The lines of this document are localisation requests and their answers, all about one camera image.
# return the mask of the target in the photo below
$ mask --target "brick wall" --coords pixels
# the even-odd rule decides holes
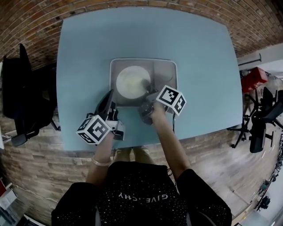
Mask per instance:
[[[62,20],[124,6],[152,6],[208,17],[229,29],[238,57],[283,42],[282,24],[269,0],[1,0],[0,57],[16,57],[23,43],[33,69],[53,63]]]

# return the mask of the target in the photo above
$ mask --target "person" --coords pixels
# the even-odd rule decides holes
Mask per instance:
[[[134,148],[135,162],[129,149],[119,150],[110,165],[109,133],[97,145],[86,182],[71,185],[53,210],[53,226],[231,226],[230,208],[191,169],[162,104],[154,103],[151,118],[179,192],[167,166],[155,165],[141,148]]]

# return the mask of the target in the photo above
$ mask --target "bracelet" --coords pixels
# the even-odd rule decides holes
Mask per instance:
[[[97,166],[109,166],[111,164],[111,160],[109,160],[109,162],[106,162],[106,163],[98,162],[94,159],[94,156],[92,157],[92,162],[96,164]]]

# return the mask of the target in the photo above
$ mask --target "black shirt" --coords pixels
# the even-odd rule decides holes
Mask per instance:
[[[191,169],[174,183],[167,166],[115,162],[102,191],[75,183],[52,212],[53,226],[101,225],[231,226],[227,204]]]

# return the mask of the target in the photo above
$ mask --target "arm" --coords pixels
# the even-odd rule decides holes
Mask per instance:
[[[153,125],[156,129],[160,143],[162,145],[166,160],[173,172],[175,180],[191,167],[184,149],[173,132],[173,129],[165,116],[164,106],[154,103],[154,112],[151,115]]]
[[[113,147],[114,134],[108,133],[104,140],[97,145],[94,159],[100,163],[108,163],[110,161],[111,150]],[[107,176],[108,166],[98,166],[91,163],[86,179],[87,183],[91,183],[97,187],[102,187]]]

